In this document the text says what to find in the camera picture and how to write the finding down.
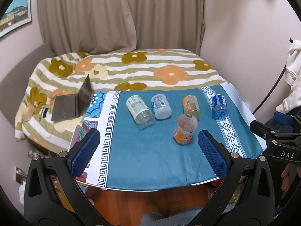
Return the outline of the person's hand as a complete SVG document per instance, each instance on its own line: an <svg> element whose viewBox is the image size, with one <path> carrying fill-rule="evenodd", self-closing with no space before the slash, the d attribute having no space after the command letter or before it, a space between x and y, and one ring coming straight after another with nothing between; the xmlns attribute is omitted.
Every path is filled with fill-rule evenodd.
<svg viewBox="0 0 301 226"><path fill-rule="evenodd" d="M294 171L297 172L297 174L299 174L299 168L296 166L291 166L290 164L288 164L285 167L285 170L282 172L281 177L283 178L283 182L282 182L282 190L284 192L289 190L290 184L289 184L289 171L290 168L293 168Z"/></svg>

